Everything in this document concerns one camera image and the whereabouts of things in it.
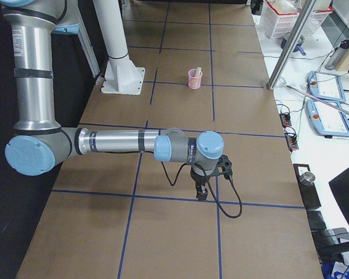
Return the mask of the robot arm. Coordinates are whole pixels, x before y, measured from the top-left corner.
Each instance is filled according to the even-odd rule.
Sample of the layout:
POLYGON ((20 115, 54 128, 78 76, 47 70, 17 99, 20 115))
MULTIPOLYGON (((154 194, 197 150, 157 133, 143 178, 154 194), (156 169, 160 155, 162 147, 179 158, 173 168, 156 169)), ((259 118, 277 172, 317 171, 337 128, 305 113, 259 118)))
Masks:
MULTIPOLYGON (((35 9, 38 1, 0 1, 0 13, 4 16, 19 16, 21 18, 41 21, 46 26, 60 23, 63 27, 71 20, 77 22, 77 15, 70 12, 76 1, 45 1, 50 12, 35 9)), ((61 38, 56 35, 56 54, 59 56, 56 66, 61 70, 57 78, 49 74, 48 69, 43 69, 46 76, 47 89, 45 94, 35 94, 31 99, 32 107, 49 112, 50 121, 55 122, 58 117, 64 126, 75 126, 80 120, 85 109, 87 98, 90 96, 92 80, 86 85, 79 85, 85 76, 84 70, 78 70, 76 63, 86 66, 86 60, 80 58, 81 48, 75 51, 71 48, 76 46, 76 39, 61 38)), ((23 201, 26 198, 36 200, 48 197, 50 188, 55 181, 56 170, 44 174, 40 178, 26 177, 11 170, 4 158, 4 140, 11 135, 10 126, 20 119, 21 108, 24 106, 20 101, 15 101, 15 84, 10 80, 9 66, 13 65, 10 57, 9 28, 0 16, 0 202, 4 199, 11 201, 23 201)))

